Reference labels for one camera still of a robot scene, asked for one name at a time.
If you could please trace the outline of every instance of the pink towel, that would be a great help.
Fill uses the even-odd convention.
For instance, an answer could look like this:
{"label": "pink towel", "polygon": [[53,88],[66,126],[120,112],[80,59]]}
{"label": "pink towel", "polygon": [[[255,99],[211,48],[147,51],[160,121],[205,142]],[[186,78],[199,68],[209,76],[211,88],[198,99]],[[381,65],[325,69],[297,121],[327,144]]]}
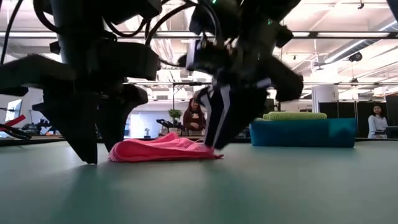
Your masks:
{"label": "pink towel", "polygon": [[116,143],[109,153],[113,162],[181,161],[200,159],[219,159],[214,149],[202,142],[179,138],[175,133],[151,141],[128,139]]}

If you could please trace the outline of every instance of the woman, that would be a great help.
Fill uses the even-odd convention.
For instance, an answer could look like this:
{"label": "woman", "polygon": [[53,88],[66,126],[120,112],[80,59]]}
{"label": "woman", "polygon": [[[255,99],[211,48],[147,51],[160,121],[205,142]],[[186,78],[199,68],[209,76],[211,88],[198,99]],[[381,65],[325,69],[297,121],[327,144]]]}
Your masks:
{"label": "woman", "polygon": [[182,122],[189,131],[201,131],[206,127],[205,114],[194,98],[189,100],[188,109],[184,113]]}
{"label": "woman", "polygon": [[368,118],[369,135],[368,138],[387,138],[385,134],[381,134],[388,127],[387,119],[380,106],[373,107],[372,115]]}

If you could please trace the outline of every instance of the table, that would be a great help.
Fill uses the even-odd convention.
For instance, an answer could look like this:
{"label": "table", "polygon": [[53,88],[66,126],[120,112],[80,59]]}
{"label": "table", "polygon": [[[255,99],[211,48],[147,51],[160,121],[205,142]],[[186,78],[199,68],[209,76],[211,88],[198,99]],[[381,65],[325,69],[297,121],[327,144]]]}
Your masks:
{"label": "table", "polygon": [[0,148],[0,223],[375,224],[398,220],[398,142],[231,144],[224,159],[85,165],[65,142]]}

